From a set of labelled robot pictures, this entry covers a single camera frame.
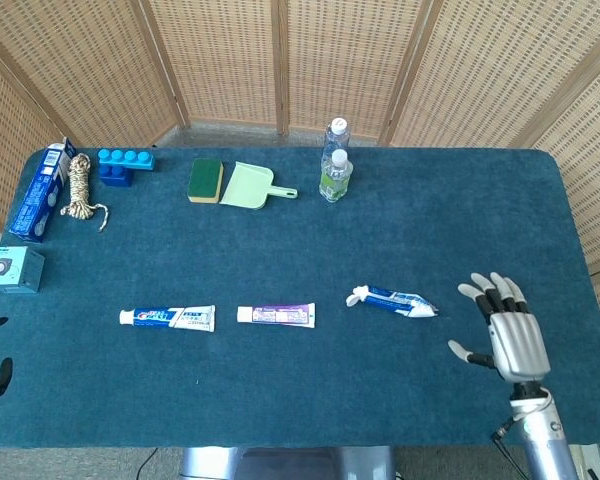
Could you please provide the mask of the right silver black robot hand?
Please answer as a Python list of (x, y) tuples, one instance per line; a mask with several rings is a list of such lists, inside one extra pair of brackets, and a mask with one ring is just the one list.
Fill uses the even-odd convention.
[(551, 370), (544, 339), (520, 287), (496, 272), (473, 272), (458, 291), (472, 299), (485, 319), (492, 352), (478, 354), (455, 340), (448, 347), (460, 360), (489, 369), (511, 384), (539, 382)]

